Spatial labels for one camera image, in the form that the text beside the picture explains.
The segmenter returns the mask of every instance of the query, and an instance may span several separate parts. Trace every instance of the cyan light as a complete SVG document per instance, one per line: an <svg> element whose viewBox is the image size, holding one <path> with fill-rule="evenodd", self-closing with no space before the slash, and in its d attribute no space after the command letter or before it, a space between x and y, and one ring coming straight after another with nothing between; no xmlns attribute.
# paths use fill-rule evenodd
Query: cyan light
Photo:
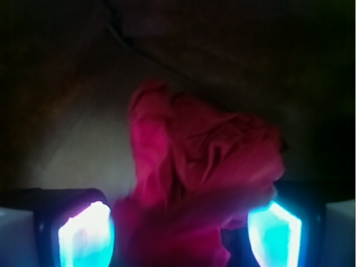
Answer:
<svg viewBox="0 0 356 267"><path fill-rule="evenodd" d="M58 230L61 267L107 267L114 241L110 208L94 202Z"/></svg>
<svg viewBox="0 0 356 267"><path fill-rule="evenodd" d="M277 202L251 211L248 231L252 251L261 266L297 267L301 220Z"/></svg>

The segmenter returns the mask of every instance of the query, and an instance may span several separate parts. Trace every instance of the light panel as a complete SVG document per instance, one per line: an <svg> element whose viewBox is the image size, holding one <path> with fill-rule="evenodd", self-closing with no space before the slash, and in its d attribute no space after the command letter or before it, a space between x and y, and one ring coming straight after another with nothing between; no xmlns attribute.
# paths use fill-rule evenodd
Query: light panel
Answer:
<svg viewBox="0 0 356 267"><path fill-rule="evenodd" d="M301 220L277 202L249 213L252 251L261 266L297 267Z"/></svg>
<svg viewBox="0 0 356 267"><path fill-rule="evenodd" d="M110 212L97 201L59 228L61 267L109 266L115 241Z"/></svg>

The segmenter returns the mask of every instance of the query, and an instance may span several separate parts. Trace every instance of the pink fabric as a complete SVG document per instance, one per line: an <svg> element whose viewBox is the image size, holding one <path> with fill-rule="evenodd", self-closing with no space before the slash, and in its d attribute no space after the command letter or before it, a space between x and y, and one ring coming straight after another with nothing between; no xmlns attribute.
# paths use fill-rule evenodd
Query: pink fabric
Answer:
<svg viewBox="0 0 356 267"><path fill-rule="evenodd" d="M221 228L267 204L284 172L279 131L261 119L217 111L162 81L130 105L137 185L113 208L117 253L129 266L225 266Z"/></svg>

